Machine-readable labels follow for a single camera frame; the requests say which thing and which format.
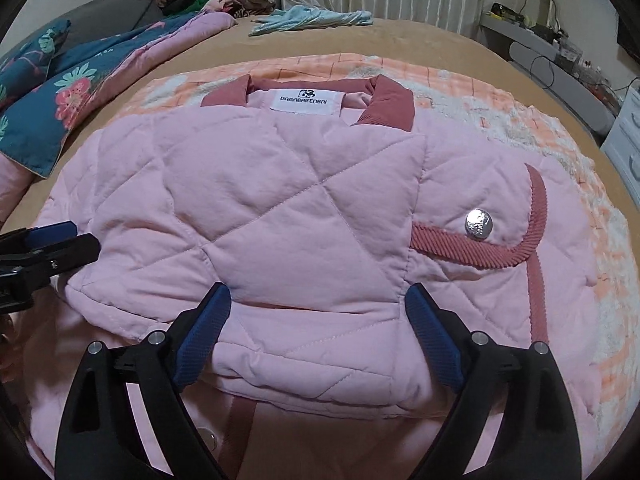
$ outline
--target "light blue garment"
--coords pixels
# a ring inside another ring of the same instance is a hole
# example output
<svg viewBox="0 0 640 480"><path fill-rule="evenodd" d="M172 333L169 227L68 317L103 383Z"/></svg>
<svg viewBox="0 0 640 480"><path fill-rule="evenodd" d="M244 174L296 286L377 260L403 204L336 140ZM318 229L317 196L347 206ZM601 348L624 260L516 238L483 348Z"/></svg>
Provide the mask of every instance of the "light blue garment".
<svg viewBox="0 0 640 480"><path fill-rule="evenodd" d="M249 36L260 36L279 30L302 30L304 28L338 27L339 25L372 25L373 19L368 10L355 12L333 12L296 5L289 10L274 10L269 16L256 19L261 25L256 25Z"/></svg>

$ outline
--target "white brand tag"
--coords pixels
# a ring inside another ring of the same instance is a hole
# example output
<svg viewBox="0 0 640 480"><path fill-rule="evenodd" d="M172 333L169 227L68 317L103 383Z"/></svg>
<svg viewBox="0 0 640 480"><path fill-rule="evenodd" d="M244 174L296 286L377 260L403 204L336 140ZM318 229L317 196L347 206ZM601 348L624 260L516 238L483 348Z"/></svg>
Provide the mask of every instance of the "white brand tag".
<svg viewBox="0 0 640 480"><path fill-rule="evenodd" d="M271 110L294 114L339 115L344 92L286 88L275 91Z"/></svg>

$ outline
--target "white drawer cabinet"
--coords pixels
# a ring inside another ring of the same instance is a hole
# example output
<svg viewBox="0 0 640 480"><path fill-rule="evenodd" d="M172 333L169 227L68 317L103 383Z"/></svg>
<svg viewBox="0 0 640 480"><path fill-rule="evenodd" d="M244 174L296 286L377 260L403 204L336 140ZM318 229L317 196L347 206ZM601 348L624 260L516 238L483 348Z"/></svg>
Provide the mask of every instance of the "white drawer cabinet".
<svg viewBox="0 0 640 480"><path fill-rule="evenodd" d="M640 207L640 94L630 88L625 104L602 145Z"/></svg>

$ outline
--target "blue gripper pad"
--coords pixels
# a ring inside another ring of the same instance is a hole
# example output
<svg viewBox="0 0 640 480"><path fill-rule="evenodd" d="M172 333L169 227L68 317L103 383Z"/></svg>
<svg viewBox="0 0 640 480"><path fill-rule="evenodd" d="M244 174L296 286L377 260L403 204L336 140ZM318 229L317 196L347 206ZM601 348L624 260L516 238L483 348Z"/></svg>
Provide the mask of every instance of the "blue gripper pad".
<svg viewBox="0 0 640 480"><path fill-rule="evenodd" d="M173 381L180 391L198 380L229 313L231 294L225 285L220 285L176 353Z"/></svg>
<svg viewBox="0 0 640 480"><path fill-rule="evenodd" d="M48 245L64 242L78 236L78 228L73 222L47 225L31 229L24 237L24 244L32 251Z"/></svg>
<svg viewBox="0 0 640 480"><path fill-rule="evenodd" d="M441 384L459 393L465 383L460 350L417 285L412 285L406 292L404 309L436 377Z"/></svg>

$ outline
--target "gray desk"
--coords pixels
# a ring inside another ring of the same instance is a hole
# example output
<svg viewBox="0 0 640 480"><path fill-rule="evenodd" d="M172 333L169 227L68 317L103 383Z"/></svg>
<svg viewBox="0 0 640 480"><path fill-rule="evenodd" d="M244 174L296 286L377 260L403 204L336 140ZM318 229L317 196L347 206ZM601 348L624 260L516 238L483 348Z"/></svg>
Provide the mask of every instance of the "gray desk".
<svg viewBox="0 0 640 480"><path fill-rule="evenodd" d="M524 28L486 14L482 16L480 26L480 43L529 75L580 119L592 134L602 138L609 133L615 117L591 92L552 63L558 52L553 45Z"/></svg>

